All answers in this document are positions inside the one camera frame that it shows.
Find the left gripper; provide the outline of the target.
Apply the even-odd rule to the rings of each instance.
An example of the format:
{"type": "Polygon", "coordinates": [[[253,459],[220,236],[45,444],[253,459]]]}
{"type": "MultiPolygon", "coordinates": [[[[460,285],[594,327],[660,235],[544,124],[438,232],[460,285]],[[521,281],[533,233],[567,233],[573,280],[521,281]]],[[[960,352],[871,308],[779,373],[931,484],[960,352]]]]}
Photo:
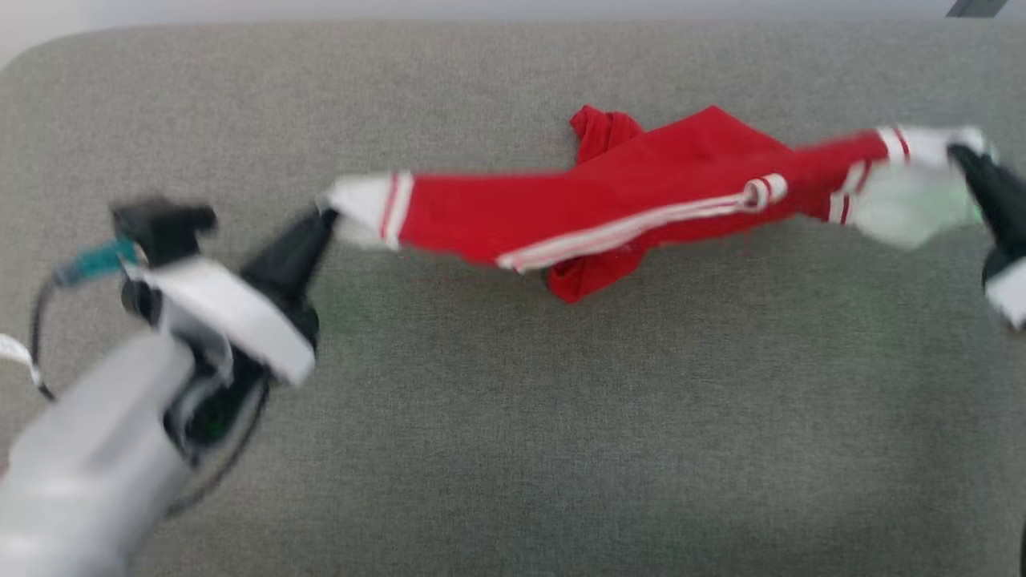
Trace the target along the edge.
{"type": "Polygon", "coordinates": [[[330,208],[298,216],[256,249],[240,275],[201,256],[157,269],[127,268],[133,288],[151,299],[150,325],[182,343],[196,364],[164,413],[170,438],[188,459],[230,434],[254,390],[272,382],[298,386],[312,375],[317,332],[301,331],[266,295],[304,298],[336,220],[330,208]]]}

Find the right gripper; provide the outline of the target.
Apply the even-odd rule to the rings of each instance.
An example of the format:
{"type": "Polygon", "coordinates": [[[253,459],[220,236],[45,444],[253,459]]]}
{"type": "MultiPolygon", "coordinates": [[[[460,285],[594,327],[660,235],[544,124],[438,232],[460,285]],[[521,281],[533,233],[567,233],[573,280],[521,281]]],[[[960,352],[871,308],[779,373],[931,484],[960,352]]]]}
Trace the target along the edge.
{"type": "Polygon", "coordinates": [[[1025,326],[1025,184],[1024,179],[963,143],[948,147],[948,155],[963,174],[996,247],[990,252],[982,286],[990,306],[1012,329],[1025,326]]]}

